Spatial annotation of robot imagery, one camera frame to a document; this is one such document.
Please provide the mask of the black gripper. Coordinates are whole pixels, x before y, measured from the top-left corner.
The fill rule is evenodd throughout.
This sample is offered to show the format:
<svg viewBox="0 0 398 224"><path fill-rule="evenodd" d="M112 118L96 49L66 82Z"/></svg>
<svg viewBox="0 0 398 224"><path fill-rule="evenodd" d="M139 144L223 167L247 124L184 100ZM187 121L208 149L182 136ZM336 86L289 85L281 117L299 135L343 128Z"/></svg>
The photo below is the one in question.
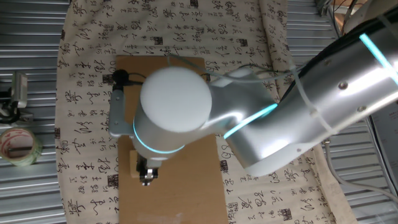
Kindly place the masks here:
<svg viewBox="0 0 398 224"><path fill-rule="evenodd" d="M154 179L158 178L159 167L160 161L146 159L138 155L136 170L139 170L139 180L143 186L149 186Z"/></svg>

